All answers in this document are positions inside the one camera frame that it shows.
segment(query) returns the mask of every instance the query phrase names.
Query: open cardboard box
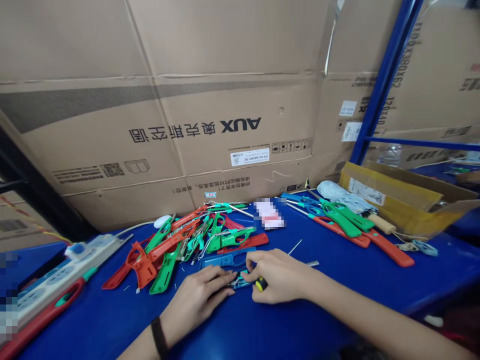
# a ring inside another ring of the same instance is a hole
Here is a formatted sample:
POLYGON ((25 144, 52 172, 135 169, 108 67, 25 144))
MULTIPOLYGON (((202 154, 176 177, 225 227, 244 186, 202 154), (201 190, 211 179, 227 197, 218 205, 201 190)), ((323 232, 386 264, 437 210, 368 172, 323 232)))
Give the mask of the open cardboard box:
POLYGON ((399 231, 429 239, 480 207, 476 192, 372 161, 348 162, 339 184, 376 206, 399 231))

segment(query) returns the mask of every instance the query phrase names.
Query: wooden handle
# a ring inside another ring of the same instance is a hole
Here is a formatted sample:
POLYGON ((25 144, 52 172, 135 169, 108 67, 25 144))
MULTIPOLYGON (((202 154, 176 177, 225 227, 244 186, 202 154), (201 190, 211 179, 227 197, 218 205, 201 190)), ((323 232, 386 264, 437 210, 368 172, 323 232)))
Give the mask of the wooden handle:
POLYGON ((392 225, 386 220, 383 220, 380 216, 372 214, 369 217, 367 217, 368 220, 373 222, 377 228, 382 230, 385 234, 390 235, 393 233, 395 230, 397 230, 397 227, 392 225))

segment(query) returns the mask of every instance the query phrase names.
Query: power strip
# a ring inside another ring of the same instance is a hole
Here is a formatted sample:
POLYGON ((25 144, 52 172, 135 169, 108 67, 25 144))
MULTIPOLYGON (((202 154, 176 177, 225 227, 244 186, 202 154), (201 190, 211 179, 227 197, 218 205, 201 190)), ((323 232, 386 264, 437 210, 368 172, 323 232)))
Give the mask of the power strip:
POLYGON ((47 279, 40 279, 38 285, 34 284, 31 291, 18 299, 18 331, 88 270, 101 265, 126 242, 111 234, 99 235, 86 245, 88 255, 82 260, 70 261, 50 272, 47 279))

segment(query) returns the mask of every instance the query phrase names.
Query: white sticker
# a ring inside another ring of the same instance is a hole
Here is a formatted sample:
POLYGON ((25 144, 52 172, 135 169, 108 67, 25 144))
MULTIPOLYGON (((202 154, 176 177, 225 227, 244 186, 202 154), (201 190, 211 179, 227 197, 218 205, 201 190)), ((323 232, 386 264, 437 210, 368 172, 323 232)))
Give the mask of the white sticker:
POLYGON ((364 198, 374 204, 383 206, 385 204, 385 194, 382 192, 372 189, 366 185, 363 185, 361 182, 350 179, 348 184, 348 191, 352 194, 357 194, 359 197, 364 198))
POLYGON ((353 116, 355 108, 357 107, 356 101, 344 100, 340 109, 340 116, 353 116))
POLYGON ((270 148, 232 152, 230 154, 231 165, 240 166, 247 164, 263 163, 270 160, 270 148))
POLYGON ((359 137, 360 129, 362 127, 362 122, 347 122, 345 126, 345 131, 341 137, 342 142, 352 142, 357 141, 359 137))

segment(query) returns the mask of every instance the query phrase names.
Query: plastic bottle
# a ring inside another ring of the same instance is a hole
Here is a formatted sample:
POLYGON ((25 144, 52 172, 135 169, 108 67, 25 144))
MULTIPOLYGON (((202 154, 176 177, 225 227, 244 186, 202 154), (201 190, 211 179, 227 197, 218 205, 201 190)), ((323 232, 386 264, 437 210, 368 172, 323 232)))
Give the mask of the plastic bottle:
POLYGON ((394 168, 398 168, 400 165, 402 156, 402 145, 400 144, 388 144, 378 148, 378 160, 377 163, 385 164, 394 168))

